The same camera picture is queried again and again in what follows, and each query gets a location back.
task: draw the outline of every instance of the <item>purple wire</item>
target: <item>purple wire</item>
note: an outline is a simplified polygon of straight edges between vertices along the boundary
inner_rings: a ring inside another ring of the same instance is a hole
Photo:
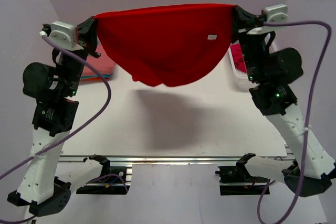
[[[275,180],[273,180],[271,183],[269,183],[269,184],[267,184],[266,183],[266,185],[265,186],[267,186],[267,187],[269,187],[269,186],[271,186],[271,185],[274,185],[274,183],[276,183],[276,181]]]
[[[124,185],[125,187],[125,190],[126,190],[126,193],[128,193],[128,189],[127,189],[127,185],[125,183],[125,181],[122,179],[122,177],[120,177],[118,174],[115,174],[115,173],[110,173],[110,174],[106,174],[106,175],[103,175],[103,176],[100,176],[98,178],[94,178],[93,180],[90,180],[88,183],[92,183],[92,182],[96,182],[98,180],[101,180],[102,178],[106,178],[106,177],[117,177],[118,179],[120,179],[120,181],[122,182],[122,184]]]
[[[316,79],[318,76],[318,73],[320,71],[321,68],[321,64],[322,61],[324,59],[324,55],[326,54],[325,51],[327,50],[328,44],[330,42],[330,38],[331,38],[331,34],[332,34],[332,29],[331,26],[323,21],[319,21],[319,20],[306,20],[306,21],[299,21],[299,22],[289,22],[289,23],[268,23],[265,22],[264,26],[270,26],[270,27],[285,27],[285,26],[301,26],[301,25],[320,25],[323,26],[324,28],[327,29],[327,38],[325,39],[325,43],[319,58],[319,61],[317,63],[314,75],[313,75],[313,79],[311,81],[311,85],[310,85],[310,91],[309,91],[309,96],[308,96],[308,105],[307,105],[307,112],[306,112],[306,120],[305,120],[305,128],[309,127],[309,119],[310,119],[310,111],[311,111],[311,104],[312,104],[312,98],[313,98],[313,93],[314,93],[314,88],[315,88],[315,83],[316,83]],[[302,148],[302,158],[301,158],[301,169],[300,169],[300,176],[299,176],[299,182],[298,182],[298,188],[295,192],[295,196],[294,199],[292,201],[292,203],[290,204],[288,210],[286,211],[286,213],[274,224],[280,224],[282,223],[292,212],[292,210],[294,209],[294,206],[296,204],[296,202],[298,201],[298,198],[300,196],[301,190],[302,190],[302,185],[303,185],[303,178],[304,178],[304,171],[305,171],[305,167],[306,167],[306,155],[307,155],[307,146],[308,146],[308,131],[304,131],[303,133],[303,148]],[[261,201],[266,193],[267,188],[270,186],[270,179],[267,181],[267,184],[264,188],[264,190],[262,191],[260,198],[258,200],[258,206],[257,206],[257,215],[258,215],[258,219],[262,224],[266,224],[260,215],[260,205],[261,205]]]
[[[107,82],[107,80],[105,79],[105,77],[94,67],[92,66],[90,63],[88,63],[87,61],[83,60],[82,58],[80,58],[79,56],[75,55],[73,52],[68,51],[64,48],[59,47],[57,44],[55,44],[54,42],[52,42],[48,37],[46,36],[42,36],[42,39],[48,43],[49,45],[51,45],[52,47],[56,48],[58,51],[61,51],[63,54],[75,59],[76,61],[80,62],[81,64],[87,66],[89,69],[91,69],[105,84],[106,88],[107,88],[107,99],[106,102],[104,103],[104,105],[101,107],[101,109],[93,116],[91,117],[89,120],[87,120],[82,126],[78,127],[76,130],[74,130],[73,132],[71,132],[69,135],[67,135],[66,137],[64,137],[62,140],[51,144],[50,146],[44,148],[43,150],[35,153],[35,155],[41,155],[45,152],[47,152],[48,150],[64,143],[66,140],[68,140],[69,138],[71,138],[72,136],[76,135],[78,132],[80,132],[82,129],[84,129],[86,126],[88,126],[94,119],[96,119],[108,106],[108,104],[111,101],[112,98],[112,91],[110,88],[109,83]],[[14,166],[13,168],[9,169],[8,171],[6,171],[4,174],[2,174],[0,176],[0,180],[2,180],[4,177],[8,176],[9,174],[11,174],[13,171],[19,169],[21,166],[27,164],[29,161],[33,160],[34,157],[29,157],[25,160],[23,160],[21,163],[19,163],[18,165]],[[3,224],[20,224],[20,223],[25,223],[27,221],[32,220],[33,218],[35,218],[35,216],[32,216],[28,219],[25,220],[20,220],[20,221],[6,221],[6,220],[1,220],[0,219],[0,223]]]

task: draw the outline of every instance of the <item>purple cable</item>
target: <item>purple cable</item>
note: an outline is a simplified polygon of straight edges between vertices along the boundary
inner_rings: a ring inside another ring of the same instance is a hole
[[[94,178],[93,180],[90,180],[88,183],[92,183],[92,182],[101,180],[102,178],[106,178],[106,177],[110,177],[110,176],[117,177],[118,179],[120,179],[120,181],[122,182],[122,184],[125,187],[126,193],[128,193],[128,189],[127,189],[127,185],[126,185],[125,181],[122,179],[122,177],[120,177],[118,174],[115,174],[115,173],[110,173],[110,174],[100,176],[98,178]]]
[[[55,44],[54,42],[52,42],[48,37],[46,36],[42,36],[42,39],[48,43],[49,45],[51,45],[52,47],[56,48],[57,50],[61,51],[63,54],[75,59],[76,61],[80,62],[81,64],[87,66],[89,69],[91,69],[105,84],[106,88],[107,88],[107,99],[106,102],[104,103],[104,105],[101,107],[101,109],[93,116],[91,117],[88,121],[86,121],[82,126],[80,126],[79,128],[77,128],[76,130],[74,130],[73,132],[71,132],[69,135],[67,135],[66,137],[64,137],[62,140],[51,144],[49,147],[44,148],[43,150],[35,153],[35,155],[41,155],[44,152],[47,152],[48,150],[64,143],[66,140],[68,140],[69,138],[71,138],[72,136],[76,135],[78,132],[80,132],[82,129],[84,129],[86,126],[88,126],[94,119],[96,119],[108,106],[108,104],[111,101],[112,98],[112,91],[110,88],[109,83],[107,82],[107,80],[105,79],[105,77],[96,69],[94,68],[94,66],[92,66],[90,63],[86,62],[85,60],[83,60],[82,58],[80,58],[79,56],[75,55],[73,52],[68,51],[64,48],[59,47],[57,44]],[[0,180],[2,180],[4,177],[6,177],[7,175],[11,174],[13,171],[19,169],[21,166],[27,164],[29,161],[33,160],[34,157],[29,157],[25,160],[23,160],[21,163],[19,163],[18,165],[14,166],[13,168],[9,169],[8,171],[6,171],[4,174],[2,174],[0,176]],[[1,220],[0,219],[0,223],[3,224],[20,224],[20,223],[25,223],[27,221],[32,220],[33,218],[35,218],[35,216],[32,216],[26,220],[20,220],[20,221],[6,221],[6,220]]]
[[[307,105],[307,112],[306,112],[306,120],[305,120],[305,127],[309,127],[309,119],[310,119],[310,111],[311,111],[311,104],[312,104],[312,98],[313,98],[313,93],[314,93],[314,87],[315,87],[315,83],[316,83],[316,79],[319,73],[319,70],[321,68],[321,64],[324,58],[324,55],[326,54],[325,51],[327,50],[328,44],[330,42],[330,38],[331,38],[331,34],[332,34],[332,29],[330,27],[329,24],[323,22],[323,21],[319,21],[319,20],[307,20],[307,21],[299,21],[299,22],[289,22],[289,23],[264,23],[264,26],[270,26],[270,27],[284,27],[284,26],[301,26],[301,25],[320,25],[323,26],[324,28],[327,29],[327,38],[325,39],[325,43],[319,58],[319,61],[317,63],[314,75],[313,75],[313,79],[311,81],[311,85],[310,85],[310,91],[309,91],[309,96],[308,96],[308,105]],[[307,155],[307,146],[308,146],[308,131],[305,131],[303,133],[303,148],[302,148],[302,158],[301,158],[301,169],[300,169],[300,176],[299,176],[299,182],[298,182],[298,188],[295,192],[295,196],[294,199],[292,201],[292,203],[290,204],[288,210],[286,211],[286,213],[274,224],[281,224],[292,212],[292,210],[294,209],[294,206],[296,204],[296,202],[298,201],[299,195],[301,193],[302,190],[302,185],[303,185],[303,178],[304,178],[304,171],[305,171],[305,166],[306,166],[306,155]],[[260,205],[261,205],[261,201],[266,193],[267,188],[270,186],[270,179],[267,181],[267,184],[264,188],[264,190],[262,191],[260,198],[258,200],[258,206],[257,206],[257,214],[258,214],[258,219],[262,224],[266,224],[260,215]]]

